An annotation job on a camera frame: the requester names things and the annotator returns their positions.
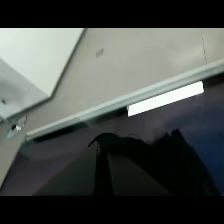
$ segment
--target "fluorescent light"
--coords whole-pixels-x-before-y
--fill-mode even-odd
[[[170,103],[177,102],[179,100],[186,99],[191,96],[195,96],[197,94],[203,93],[203,83],[202,81],[193,83],[188,86],[184,86],[179,89],[175,89],[168,93],[161,94],[156,97],[152,97],[148,100],[141,101],[139,103],[135,103],[128,107],[128,116],[133,116],[135,114],[139,114],[148,110],[155,109],[157,107],[161,107]]]

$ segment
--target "white cabinet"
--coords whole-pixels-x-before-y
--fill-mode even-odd
[[[0,117],[49,98],[83,28],[0,28]]]

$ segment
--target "white rectangle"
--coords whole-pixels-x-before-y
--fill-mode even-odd
[[[182,88],[175,89],[168,93],[164,93],[159,96],[133,104],[128,107],[128,116],[130,117],[135,114],[139,114],[148,110],[155,109],[157,107],[174,103],[179,100],[183,100],[203,92],[204,92],[204,88],[203,88],[202,81],[196,82],[194,84],[184,86]]]

